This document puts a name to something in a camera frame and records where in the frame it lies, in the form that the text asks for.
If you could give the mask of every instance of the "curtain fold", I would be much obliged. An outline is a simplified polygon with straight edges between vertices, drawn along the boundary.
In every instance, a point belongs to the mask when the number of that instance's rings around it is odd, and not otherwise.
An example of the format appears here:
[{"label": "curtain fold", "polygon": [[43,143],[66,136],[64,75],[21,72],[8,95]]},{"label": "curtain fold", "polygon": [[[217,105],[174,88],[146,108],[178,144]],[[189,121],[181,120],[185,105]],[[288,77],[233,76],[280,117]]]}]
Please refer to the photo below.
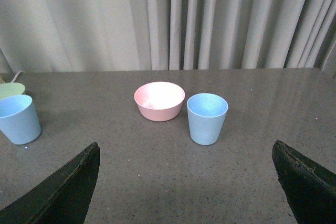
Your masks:
[{"label": "curtain fold", "polygon": [[329,69],[335,14],[336,0],[0,0],[0,72]]},{"label": "curtain fold", "polygon": [[336,79],[336,34],[331,39],[330,47],[325,54],[325,58],[322,63],[322,70],[330,76]]}]

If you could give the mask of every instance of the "green bowl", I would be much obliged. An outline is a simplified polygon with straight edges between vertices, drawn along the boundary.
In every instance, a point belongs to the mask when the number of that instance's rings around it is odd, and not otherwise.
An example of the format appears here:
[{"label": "green bowl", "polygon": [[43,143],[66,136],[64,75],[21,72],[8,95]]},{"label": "green bowl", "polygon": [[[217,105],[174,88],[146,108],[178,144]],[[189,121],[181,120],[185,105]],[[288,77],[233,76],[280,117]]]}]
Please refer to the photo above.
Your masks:
[{"label": "green bowl", "polygon": [[17,82],[9,82],[0,84],[0,100],[25,92],[25,86]]}]

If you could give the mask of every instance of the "pink bowl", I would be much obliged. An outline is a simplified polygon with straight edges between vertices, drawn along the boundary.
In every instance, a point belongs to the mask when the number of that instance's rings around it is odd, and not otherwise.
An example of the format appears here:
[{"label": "pink bowl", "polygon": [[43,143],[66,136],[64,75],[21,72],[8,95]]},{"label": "pink bowl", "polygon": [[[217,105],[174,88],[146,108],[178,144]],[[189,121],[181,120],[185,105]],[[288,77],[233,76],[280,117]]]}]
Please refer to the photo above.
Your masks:
[{"label": "pink bowl", "polygon": [[184,90],[173,83],[158,81],[139,87],[134,100],[141,114],[152,121],[163,122],[178,115],[185,98]]}]

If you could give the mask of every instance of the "table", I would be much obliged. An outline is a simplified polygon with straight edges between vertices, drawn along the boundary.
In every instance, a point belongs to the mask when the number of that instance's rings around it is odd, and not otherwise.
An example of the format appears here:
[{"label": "table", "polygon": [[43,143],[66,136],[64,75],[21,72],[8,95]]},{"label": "table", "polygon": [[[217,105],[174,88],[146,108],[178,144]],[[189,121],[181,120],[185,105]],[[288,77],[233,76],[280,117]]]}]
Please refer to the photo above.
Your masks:
[{"label": "table", "polygon": [[[134,92],[152,81],[185,90],[176,118],[140,114]],[[24,73],[17,82],[42,134],[17,146],[0,133],[0,209],[91,142],[101,163],[85,223],[296,223],[271,159],[276,140],[336,173],[336,82],[319,69]],[[229,104],[211,146],[188,132],[186,101],[201,92]]]}]

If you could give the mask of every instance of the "plastic cup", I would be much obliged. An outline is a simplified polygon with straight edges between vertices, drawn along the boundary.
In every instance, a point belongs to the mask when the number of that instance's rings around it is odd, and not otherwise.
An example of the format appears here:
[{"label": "plastic cup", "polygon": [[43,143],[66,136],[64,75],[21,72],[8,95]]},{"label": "plastic cup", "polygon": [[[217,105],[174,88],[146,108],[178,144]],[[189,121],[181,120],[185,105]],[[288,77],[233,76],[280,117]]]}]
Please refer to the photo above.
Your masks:
[{"label": "plastic cup", "polygon": [[33,100],[25,94],[0,100],[0,130],[13,144],[27,144],[41,133]]},{"label": "plastic cup", "polygon": [[227,102],[218,95],[201,93],[188,99],[187,108],[192,140],[201,145],[215,143],[228,110]]},{"label": "plastic cup", "polygon": [[25,86],[17,82],[8,82],[0,84],[0,100],[17,94],[23,94]]}]

